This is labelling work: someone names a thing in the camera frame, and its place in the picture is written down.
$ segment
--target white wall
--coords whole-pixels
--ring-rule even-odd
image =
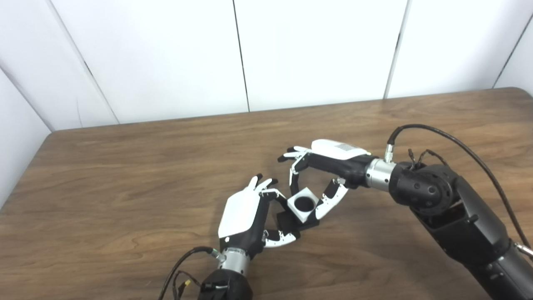
[[[495,88],[514,86],[533,95],[533,23],[530,23],[516,46]]]
[[[486,89],[533,1],[235,0],[235,9],[232,0],[0,1],[9,141],[0,203],[49,133],[37,114],[60,130],[381,99],[390,74],[389,98]],[[496,86],[532,93],[532,51],[530,26]]]
[[[388,97],[492,88],[532,13],[531,0],[413,0]]]
[[[250,110],[383,98],[405,0],[235,0]]]
[[[49,133],[0,71],[0,207]]]
[[[51,128],[117,123],[47,1],[0,1],[0,41],[0,67]]]
[[[232,1],[53,3],[121,123],[248,111]]]

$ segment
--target cable connector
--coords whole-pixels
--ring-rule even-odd
[[[385,149],[385,155],[383,156],[383,160],[385,162],[392,162],[393,152],[394,152],[394,145],[387,144],[387,148]]]
[[[520,245],[519,243],[514,243],[514,245],[518,248],[518,251],[524,253],[525,255],[529,256],[530,259],[533,260],[533,250],[529,249],[524,245]]]
[[[213,251],[210,253],[210,255],[216,258],[216,260],[218,260],[221,264],[226,261],[226,255],[220,253],[215,248],[213,248]]]

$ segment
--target wood grain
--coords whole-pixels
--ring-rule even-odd
[[[329,138],[381,155],[390,132],[414,122],[470,145],[533,239],[531,100],[498,89],[54,132],[0,211],[0,298],[154,299],[186,250],[218,246],[225,201],[251,176],[279,178],[288,194],[289,164],[276,162],[287,147]],[[490,181],[458,147],[414,129],[398,138],[395,158],[407,159],[408,147],[444,156],[517,238]],[[301,186],[321,193],[330,178],[309,170]],[[197,255],[183,269],[203,279],[215,265]],[[488,299],[408,208],[365,188],[297,242],[258,255],[249,280],[261,300]]]

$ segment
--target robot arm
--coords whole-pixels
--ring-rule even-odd
[[[364,186],[386,191],[396,203],[410,207],[446,254],[463,264],[492,299],[533,299],[533,268],[519,253],[521,249],[522,252],[531,250],[508,237],[505,225],[464,178],[447,165],[396,164],[344,145],[317,140],[311,149],[290,148],[299,151],[296,155],[289,151],[278,159],[296,160],[289,181],[296,187],[291,189],[295,201],[301,192],[297,191],[298,178],[294,171],[299,172],[304,167],[333,173],[340,177],[337,182],[350,188]],[[343,195],[332,201],[333,205]],[[324,205],[319,202],[315,211]],[[328,212],[331,207],[327,206],[324,211]],[[297,208],[291,209],[296,216],[301,213]]]

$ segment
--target black cable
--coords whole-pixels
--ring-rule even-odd
[[[201,287],[201,283],[194,278],[191,274],[185,272],[185,271],[177,271],[176,275],[174,275],[174,280],[172,280],[172,295],[174,295],[174,300],[179,300],[181,298],[181,295],[183,294],[183,291],[185,290],[185,287],[187,286],[187,282],[185,281],[180,285],[179,288],[176,288],[176,279],[180,274],[185,274],[190,278],[190,280],[196,284],[198,287]]]
[[[457,144],[459,147],[461,147],[461,149],[463,149],[465,152],[467,152],[468,155],[470,155],[470,157],[473,158],[479,164],[479,166],[483,169],[483,171],[485,171],[487,176],[489,176],[490,181],[492,181],[492,184],[494,185],[494,187],[498,191],[499,196],[502,198],[503,205],[505,206],[505,209],[507,210],[507,213],[509,214],[509,217],[511,218],[511,221],[513,222],[514,228],[518,232],[518,235],[520,236],[520,239],[522,240],[522,243],[526,247],[531,248],[531,246],[529,245],[528,239],[526,238],[526,235],[524,234],[524,231],[520,227],[520,223],[518,222],[518,219],[516,218],[516,215],[514,214],[513,208],[511,207],[511,204],[509,203],[509,200],[507,199],[507,196],[505,195],[505,193],[504,193],[504,191],[502,189],[502,186],[500,186],[498,180],[496,179],[496,177],[494,176],[492,171],[490,171],[489,167],[481,160],[481,158],[479,158],[479,156],[477,156],[470,148],[468,148],[468,146],[466,146],[463,142],[461,142],[456,137],[454,137],[454,136],[450,135],[449,133],[446,133],[446,132],[444,132],[444,131],[442,131],[442,130],[440,130],[438,128],[431,127],[431,126],[428,126],[428,125],[423,125],[423,124],[407,124],[407,125],[403,125],[403,126],[400,126],[400,127],[396,128],[392,132],[391,136],[389,137],[389,140],[387,141],[387,144],[394,145],[394,141],[396,140],[396,137],[400,134],[400,132],[403,129],[408,129],[408,128],[420,128],[420,129],[425,129],[425,130],[429,130],[429,131],[432,131],[434,133],[437,133],[437,134],[439,134],[439,135],[441,135],[441,136],[453,141],[455,144]]]
[[[163,288],[161,289],[161,293],[159,294],[159,298],[157,298],[157,300],[163,300],[163,297],[165,297],[165,293],[166,293],[166,290],[168,288],[168,285],[170,284],[170,281],[172,280],[172,276],[174,275],[174,273],[176,272],[177,268],[181,265],[181,263],[183,263],[183,261],[191,256],[192,254],[194,253],[198,253],[198,252],[206,252],[207,254],[211,254],[211,252],[213,252],[213,248],[211,247],[205,247],[205,246],[200,246],[200,247],[194,247],[192,248],[191,250],[189,250],[187,253],[185,253],[177,262],[176,264],[172,267],[172,270],[170,271],[170,273],[168,274],[168,277],[167,279],[165,280],[165,283],[163,284]]]
[[[432,151],[430,149],[426,149],[426,151],[422,152],[422,154],[420,154],[420,157],[418,158],[418,163],[417,163],[417,167],[420,168],[420,166],[422,165],[422,159],[424,158],[424,155],[426,155],[426,153],[429,153],[430,155],[432,156],[435,156],[436,158],[438,158],[440,160],[440,162],[445,165],[445,166],[448,166],[448,162],[446,162],[446,160],[444,159],[444,157],[440,156],[438,153],[436,153],[435,151]]]

